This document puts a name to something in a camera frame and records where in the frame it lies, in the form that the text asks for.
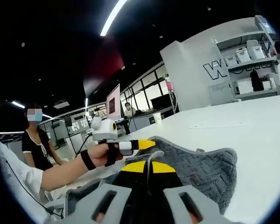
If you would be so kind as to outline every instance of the black ceiling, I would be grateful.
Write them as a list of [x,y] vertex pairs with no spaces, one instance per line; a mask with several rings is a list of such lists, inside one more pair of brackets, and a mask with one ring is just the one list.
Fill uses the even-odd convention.
[[[84,106],[82,79],[91,53],[104,39],[99,34],[116,2],[19,0],[2,3],[0,131],[22,129],[20,124],[11,122],[23,112],[10,105],[13,100],[24,105],[32,102],[46,105],[43,113],[50,116]],[[103,101],[116,83],[125,88],[159,63],[160,50],[172,41],[183,41],[223,22],[254,16],[252,1],[242,1],[244,9],[231,8],[230,4],[227,0],[128,0],[108,32],[116,40],[126,68],[105,80],[91,95],[91,102]],[[67,100],[70,106],[55,109],[54,103],[61,99]]]

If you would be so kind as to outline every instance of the wrist strap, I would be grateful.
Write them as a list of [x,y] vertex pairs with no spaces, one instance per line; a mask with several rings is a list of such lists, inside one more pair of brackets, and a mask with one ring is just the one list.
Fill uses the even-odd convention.
[[107,143],[109,150],[107,156],[107,163],[105,167],[113,165],[116,161],[116,156],[119,154],[119,149],[115,147],[115,143]]
[[83,152],[81,152],[81,158],[85,164],[85,166],[89,169],[89,170],[93,170],[95,169],[95,165],[93,164],[90,156],[88,155],[88,151],[84,150]]

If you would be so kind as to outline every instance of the gray fabric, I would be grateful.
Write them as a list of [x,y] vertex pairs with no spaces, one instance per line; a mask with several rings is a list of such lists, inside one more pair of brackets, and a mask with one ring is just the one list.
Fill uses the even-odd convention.
[[231,148],[211,152],[194,152],[175,145],[161,137],[152,137],[156,146],[139,151],[126,164],[147,160],[151,153],[162,150],[165,156],[156,161],[172,166],[183,185],[191,184],[218,203],[224,214],[232,198],[237,180],[237,154]]

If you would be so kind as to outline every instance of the white table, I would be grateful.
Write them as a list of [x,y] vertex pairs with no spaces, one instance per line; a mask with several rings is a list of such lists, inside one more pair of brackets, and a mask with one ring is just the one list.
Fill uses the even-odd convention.
[[[238,181],[225,213],[231,221],[259,223],[277,202],[280,96],[183,111],[120,140],[148,139],[155,135],[193,150],[212,151],[223,147],[236,150]],[[98,173],[108,175],[122,166],[123,162],[117,162],[113,168]]]

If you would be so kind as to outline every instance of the shelf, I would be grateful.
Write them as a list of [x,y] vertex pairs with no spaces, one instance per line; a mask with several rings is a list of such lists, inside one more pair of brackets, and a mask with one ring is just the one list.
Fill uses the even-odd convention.
[[244,34],[235,36],[231,39],[218,42],[217,46],[218,46],[219,50],[225,50],[228,48],[236,47],[238,45],[246,44],[248,40],[261,41],[264,36],[266,36],[264,31],[255,31],[255,32],[244,33]]
[[243,93],[243,94],[237,94],[235,95],[235,99],[240,99],[240,98],[244,98],[244,97],[252,97],[252,96],[257,96],[257,95],[263,95],[263,94],[268,94],[268,93],[277,93],[276,89],[272,89],[272,90],[263,90],[263,91],[257,91],[257,92],[248,92],[248,93]]
[[244,62],[244,63],[240,63],[240,64],[236,64],[236,65],[227,67],[227,69],[228,69],[228,71],[231,71],[231,70],[241,69],[243,67],[249,67],[249,66],[256,65],[256,64],[269,63],[269,62],[273,62],[275,60],[276,60],[276,57],[269,57],[269,58],[263,58],[263,59],[259,59],[259,60],[252,60],[252,61],[248,61],[248,62]]

